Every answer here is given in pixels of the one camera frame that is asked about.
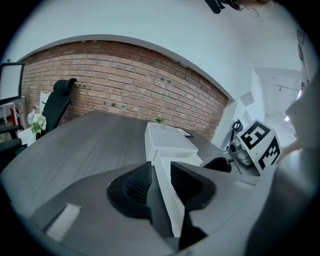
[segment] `vase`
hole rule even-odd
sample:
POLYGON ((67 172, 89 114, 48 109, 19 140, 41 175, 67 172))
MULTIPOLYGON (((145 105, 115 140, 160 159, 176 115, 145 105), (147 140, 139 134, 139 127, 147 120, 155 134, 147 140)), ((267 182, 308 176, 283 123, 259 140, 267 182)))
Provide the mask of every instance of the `vase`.
POLYGON ((34 143, 36 140, 37 140, 37 134, 31 132, 31 133, 29 134, 28 145, 27 145, 27 146, 29 147, 29 146, 30 146, 32 143, 34 143))

